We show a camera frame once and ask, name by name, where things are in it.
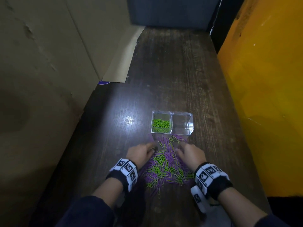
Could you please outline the yellow panel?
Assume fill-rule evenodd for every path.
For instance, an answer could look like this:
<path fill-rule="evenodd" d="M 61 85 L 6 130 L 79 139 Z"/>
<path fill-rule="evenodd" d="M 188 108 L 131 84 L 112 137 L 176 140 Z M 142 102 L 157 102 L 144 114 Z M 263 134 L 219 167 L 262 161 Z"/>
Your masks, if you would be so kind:
<path fill-rule="evenodd" d="M 218 59 L 266 195 L 303 196 L 303 0 L 245 0 Z"/>

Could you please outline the black wristband with markers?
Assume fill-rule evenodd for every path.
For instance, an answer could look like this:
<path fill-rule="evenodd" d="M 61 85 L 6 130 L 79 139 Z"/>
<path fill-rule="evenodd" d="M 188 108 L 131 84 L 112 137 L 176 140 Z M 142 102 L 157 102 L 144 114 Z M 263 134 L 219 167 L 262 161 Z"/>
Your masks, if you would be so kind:
<path fill-rule="evenodd" d="M 217 201 L 224 190 L 233 187 L 229 176 L 210 163 L 203 163 L 196 169 L 194 180 L 196 185 L 191 188 L 191 194 L 203 214 L 211 210 L 209 198 Z"/>
<path fill-rule="evenodd" d="M 123 185 L 125 194 L 129 193 L 138 181 L 137 166 L 129 159 L 120 159 L 109 171 L 106 177 L 115 178 Z"/>

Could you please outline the mixed purple green clip pile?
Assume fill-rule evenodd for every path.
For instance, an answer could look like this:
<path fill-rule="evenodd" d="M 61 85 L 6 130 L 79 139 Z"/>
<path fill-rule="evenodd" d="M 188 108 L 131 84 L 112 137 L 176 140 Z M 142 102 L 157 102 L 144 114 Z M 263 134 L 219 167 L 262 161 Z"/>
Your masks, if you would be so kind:
<path fill-rule="evenodd" d="M 151 195 L 161 198 L 161 190 L 169 183 L 177 186 L 191 185 L 194 182 L 194 173 L 175 151 L 180 142 L 187 142 L 187 139 L 176 134 L 155 139 L 149 134 L 149 137 L 156 144 L 155 152 L 140 170 L 139 177 L 144 179 Z"/>

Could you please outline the dark grey box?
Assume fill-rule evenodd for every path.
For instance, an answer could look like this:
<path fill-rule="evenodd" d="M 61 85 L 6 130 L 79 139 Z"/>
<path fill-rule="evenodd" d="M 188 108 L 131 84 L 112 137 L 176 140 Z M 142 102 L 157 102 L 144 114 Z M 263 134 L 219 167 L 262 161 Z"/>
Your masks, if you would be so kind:
<path fill-rule="evenodd" d="M 132 24 L 206 31 L 221 0 L 127 0 Z"/>

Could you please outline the person's left forearm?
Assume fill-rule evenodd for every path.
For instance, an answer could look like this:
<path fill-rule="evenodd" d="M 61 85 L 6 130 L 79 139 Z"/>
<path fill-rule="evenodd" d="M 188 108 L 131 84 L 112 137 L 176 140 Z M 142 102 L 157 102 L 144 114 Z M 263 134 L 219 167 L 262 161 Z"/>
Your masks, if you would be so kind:
<path fill-rule="evenodd" d="M 110 172 L 92 195 L 71 205 L 55 227 L 113 227 L 113 206 L 124 186 L 128 188 L 126 176 L 120 171 Z"/>

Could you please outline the heap of green paper clips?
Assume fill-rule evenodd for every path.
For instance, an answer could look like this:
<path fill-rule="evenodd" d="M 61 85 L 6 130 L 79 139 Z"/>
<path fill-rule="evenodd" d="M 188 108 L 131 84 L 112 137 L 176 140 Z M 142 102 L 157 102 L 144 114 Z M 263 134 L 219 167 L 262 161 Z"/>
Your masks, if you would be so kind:
<path fill-rule="evenodd" d="M 171 133 L 172 124 L 169 120 L 153 119 L 151 123 L 152 133 Z"/>

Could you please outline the black right wristband with markers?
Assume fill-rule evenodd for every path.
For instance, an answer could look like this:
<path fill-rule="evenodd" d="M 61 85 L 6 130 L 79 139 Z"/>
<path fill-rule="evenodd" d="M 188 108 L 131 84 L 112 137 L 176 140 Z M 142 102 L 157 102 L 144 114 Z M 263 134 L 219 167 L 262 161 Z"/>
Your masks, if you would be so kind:
<path fill-rule="evenodd" d="M 233 187 L 229 176 L 210 163 L 203 163 L 196 169 L 194 180 L 196 185 L 191 188 L 191 194 L 203 214 L 211 210 L 209 198 L 217 201 L 224 190 Z"/>

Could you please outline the black post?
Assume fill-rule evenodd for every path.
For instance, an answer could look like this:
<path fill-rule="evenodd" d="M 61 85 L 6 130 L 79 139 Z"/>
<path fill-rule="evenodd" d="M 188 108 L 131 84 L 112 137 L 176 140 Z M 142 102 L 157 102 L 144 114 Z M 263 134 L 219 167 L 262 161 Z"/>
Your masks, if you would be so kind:
<path fill-rule="evenodd" d="M 223 42 L 235 20 L 244 0 L 219 0 L 207 32 L 210 34 L 216 53 L 221 49 Z"/>

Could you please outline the clear plastic box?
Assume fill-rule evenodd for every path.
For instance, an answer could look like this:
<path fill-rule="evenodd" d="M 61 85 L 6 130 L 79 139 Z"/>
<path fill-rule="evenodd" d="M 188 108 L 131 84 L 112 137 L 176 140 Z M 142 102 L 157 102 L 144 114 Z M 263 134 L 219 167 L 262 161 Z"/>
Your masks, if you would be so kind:
<path fill-rule="evenodd" d="M 193 114 L 188 112 L 172 113 L 172 134 L 189 137 L 194 131 Z"/>
<path fill-rule="evenodd" d="M 172 115 L 172 111 L 152 111 L 151 133 L 171 134 Z"/>

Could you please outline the person's right forearm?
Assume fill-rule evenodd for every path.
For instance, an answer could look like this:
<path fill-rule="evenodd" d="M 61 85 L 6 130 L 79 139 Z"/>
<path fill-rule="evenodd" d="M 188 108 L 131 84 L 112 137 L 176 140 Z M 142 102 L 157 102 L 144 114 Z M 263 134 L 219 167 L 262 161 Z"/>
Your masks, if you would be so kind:
<path fill-rule="evenodd" d="M 227 188 L 218 201 L 236 227 L 290 227 L 273 214 L 267 214 L 235 188 Z"/>

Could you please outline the brown cardboard sheet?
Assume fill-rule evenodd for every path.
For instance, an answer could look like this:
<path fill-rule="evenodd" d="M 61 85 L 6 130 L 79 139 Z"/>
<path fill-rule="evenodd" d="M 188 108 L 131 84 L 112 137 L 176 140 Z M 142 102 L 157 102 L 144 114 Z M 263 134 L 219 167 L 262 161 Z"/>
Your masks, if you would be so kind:
<path fill-rule="evenodd" d="M 27 226 L 100 80 L 144 27 L 127 0 L 0 0 L 0 227 Z"/>

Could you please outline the person's left hand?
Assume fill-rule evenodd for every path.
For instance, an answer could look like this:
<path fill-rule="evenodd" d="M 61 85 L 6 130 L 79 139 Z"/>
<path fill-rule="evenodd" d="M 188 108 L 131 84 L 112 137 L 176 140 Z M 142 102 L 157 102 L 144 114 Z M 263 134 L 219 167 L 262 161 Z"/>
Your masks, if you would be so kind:
<path fill-rule="evenodd" d="M 129 148 L 126 154 L 126 159 L 131 160 L 138 170 L 140 170 L 150 158 L 151 156 L 143 156 L 142 144 Z"/>

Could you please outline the person's right hand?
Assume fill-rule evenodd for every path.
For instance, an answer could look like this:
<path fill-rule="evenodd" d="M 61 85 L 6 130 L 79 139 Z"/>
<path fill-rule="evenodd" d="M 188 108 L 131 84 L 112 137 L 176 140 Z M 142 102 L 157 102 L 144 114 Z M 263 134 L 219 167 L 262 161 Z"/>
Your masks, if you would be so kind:
<path fill-rule="evenodd" d="M 196 169 L 207 162 L 206 156 L 203 150 L 199 149 L 197 146 L 191 144 L 191 156 L 190 160 L 182 160 L 184 164 L 192 171 L 195 172 Z"/>

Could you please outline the black left wristband with markers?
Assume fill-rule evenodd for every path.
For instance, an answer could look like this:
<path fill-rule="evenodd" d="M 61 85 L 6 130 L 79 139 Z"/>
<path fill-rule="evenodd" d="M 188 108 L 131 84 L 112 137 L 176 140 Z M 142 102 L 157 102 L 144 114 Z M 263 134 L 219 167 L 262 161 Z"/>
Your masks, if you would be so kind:
<path fill-rule="evenodd" d="M 106 177 L 115 178 L 123 185 L 125 194 L 129 193 L 138 181 L 137 166 L 129 159 L 120 159 L 109 171 Z"/>

